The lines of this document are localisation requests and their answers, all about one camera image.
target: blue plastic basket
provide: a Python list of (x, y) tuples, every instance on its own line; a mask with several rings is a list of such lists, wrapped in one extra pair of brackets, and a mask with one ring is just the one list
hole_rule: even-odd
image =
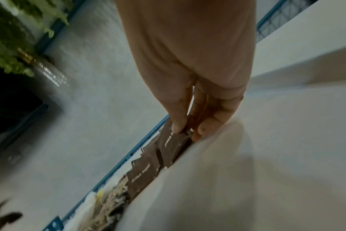
[[(78, 8), (83, 4), (85, 0), (75, 0), (74, 9), (69, 12), (69, 19), (75, 14)], [(280, 0), (257, 24), (257, 42), (261, 41), (276, 29), (284, 25), (286, 22), (290, 21), (300, 12), (308, 8), (316, 0)], [(62, 30), (64, 23), (60, 20), (57, 20), (52, 29), (55, 31), (55, 36)], [(38, 54), (44, 53), (46, 48), (51, 44), (52, 40), (47, 35), (45, 35), (41, 40), (36, 44), (35, 50)], [(101, 187), (103, 187), (107, 180), (110, 179), (113, 174), (120, 169), (120, 167), (127, 162), (136, 151), (138, 151), (144, 143), (146, 143), (153, 134), (155, 134), (165, 123), (168, 116), (162, 119), (154, 128), (151, 130), (131, 151), (91, 190), (97, 192)], [(64, 228), (64, 224), (68, 221), (74, 214), (76, 209), (83, 203), (84, 196), (80, 202), (78, 202), (63, 219), (56, 217), (46, 226), (43, 231), (61, 231)]]

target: wire mesh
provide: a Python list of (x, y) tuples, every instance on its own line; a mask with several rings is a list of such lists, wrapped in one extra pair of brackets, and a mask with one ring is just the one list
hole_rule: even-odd
[(257, 43), (308, 8), (310, 0), (281, 0), (257, 24)]

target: human hand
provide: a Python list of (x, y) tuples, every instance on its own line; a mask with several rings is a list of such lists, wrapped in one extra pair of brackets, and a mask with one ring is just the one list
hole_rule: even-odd
[[(255, 0), (116, 0), (138, 70), (193, 141), (234, 114), (249, 81)], [(194, 102), (187, 116), (192, 99)]]

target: concrete floor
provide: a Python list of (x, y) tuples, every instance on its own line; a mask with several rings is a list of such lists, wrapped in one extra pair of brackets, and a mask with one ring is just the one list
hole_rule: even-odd
[[(276, 0), (258, 0), (258, 20)], [(63, 217), (165, 115), (140, 79), (111, 0), (87, 1), (47, 53), (77, 80), (0, 159), (4, 212), (24, 218), (6, 230), (43, 229)], [(23, 157), (7, 161), (17, 152)]]

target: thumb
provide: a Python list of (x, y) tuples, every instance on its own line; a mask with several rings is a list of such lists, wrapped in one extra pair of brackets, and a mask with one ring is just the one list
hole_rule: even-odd
[(175, 134), (180, 133), (187, 125), (187, 113), (191, 99), (192, 88), (187, 88), (186, 94), (182, 99), (175, 102), (160, 102), (173, 121), (172, 131)]

